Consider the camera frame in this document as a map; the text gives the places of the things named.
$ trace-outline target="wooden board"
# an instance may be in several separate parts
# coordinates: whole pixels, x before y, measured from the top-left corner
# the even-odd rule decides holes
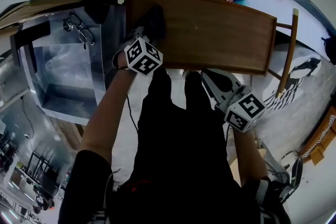
[[[266,75],[277,19],[223,0],[127,0],[127,29],[153,5],[163,7],[166,38],[156,46],[167,68],[220,68]]]

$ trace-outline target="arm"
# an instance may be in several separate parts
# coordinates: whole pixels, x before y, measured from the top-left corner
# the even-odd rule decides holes
[[[234,137],[241,186],[249,179],[267,177],[266,164],[254,143],[253,134],[250,131],[241,133],[234,130]]]
[[[119,66],[126,66],[125,61],[125,54],[121,52],[118,56]],[[133,71],[118,70],[83,133],[80,151],[93,151],[111,165],[112,148],[117,137],[121,113],[135,75]]]

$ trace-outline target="hand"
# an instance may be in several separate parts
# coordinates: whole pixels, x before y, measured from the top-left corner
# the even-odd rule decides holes
[[[121,51],[118,54],[118,66],[119,67],[127,67],[126,54],[125,54],[124,51]]]

